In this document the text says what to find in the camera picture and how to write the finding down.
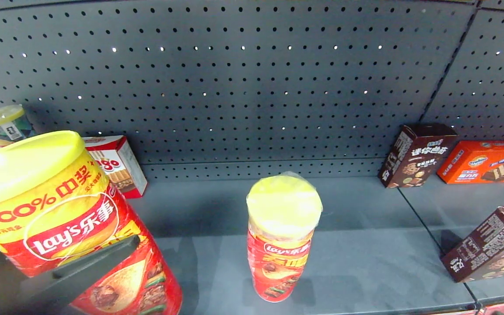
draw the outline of food image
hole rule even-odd
[[[488,170],[482,175],[482,180],[491,182],[502,182],[504,181],[504,164],[499,165],[492,170]]]
[[[501,269],[502,267],[504,267],[504,259],[499,259],[498,261],[492,263],[489,266],[489,269],[496,270],[496,269]]]
[[[110,285],[103,285],[92,289],[94,304],[98,308],[110,307],[118,299],[118,293]]]
[[[274,287],[269,287],[268,289],[266,289],[266,291],[264,291],[264,294],[268,295],[270,297],[273,297],[273,298],[278,298],[282,294],[286,293],[289,289],[294,287],[294,285],[296,285],[297,281],[298,281],[298,276],[293,276],[281,284],[278,284]]]
[[[309,182],[286,172],[254,184],[246,203],[254,289],[266,301],[283,301],[305,267],[322,202]]]
[[[262,268],[264,276],[270,279],[283,279],[290,275],[296,275],[297,271],[293,269],[288,269],[281,265],[276,265],[275,263],[268,263]]]
[[[413,175],[417,173],[418,170],[420,170],[420,168],[417,167],[417,163],[409,163],[408,165],[404,166],[404,169],[402,169],[402,173],[406,175]]]
[[[145,260],[113,273],[92,291],[92,304],[108,313],[125,309],[137,297],[145,271]]]
[[[109,174],[108,176],[110,177],[112,182],[116,184],[116,187],[118,187],[121,192],[128,192],[136,187],[133,183],[133,179],[130,176],[130,173],[128,173],[128,170],[126,169],[116,171]]]

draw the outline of chocolate image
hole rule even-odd
[[[94,305],[100,308],[111,307],[118,299],[118,293],[114,291],[111,285],[103,285],[92,289],[92,296],[94,297]]]
[[[504,164],[501,164],[494,169],[488,170],[482,175],[482,180],[490,182],[504,181]]]
[[[402,169],[402,173],[406,175],[413,175],[417,173],[418,170],[420,170],[420,168],[417,167],[417,163],[410,163],[404,166],[404,169]]]

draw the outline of gray shelf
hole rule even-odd
[[[453,245],[450,240],[466,237],[504,205],[504,183],[447,185],[434,176],[419,189],[401,192],[445,250]],[[473,281],[468,287],[481,303],[504,301],[504,277]]]
[[[464,309],[439,250],[397,189],[376,178],[310,179],[324,213],[294,293],[266,303],[246,260],[246,195],[255,181],[153,182],[130,202],[184,290],[183,314],[380,314]]]

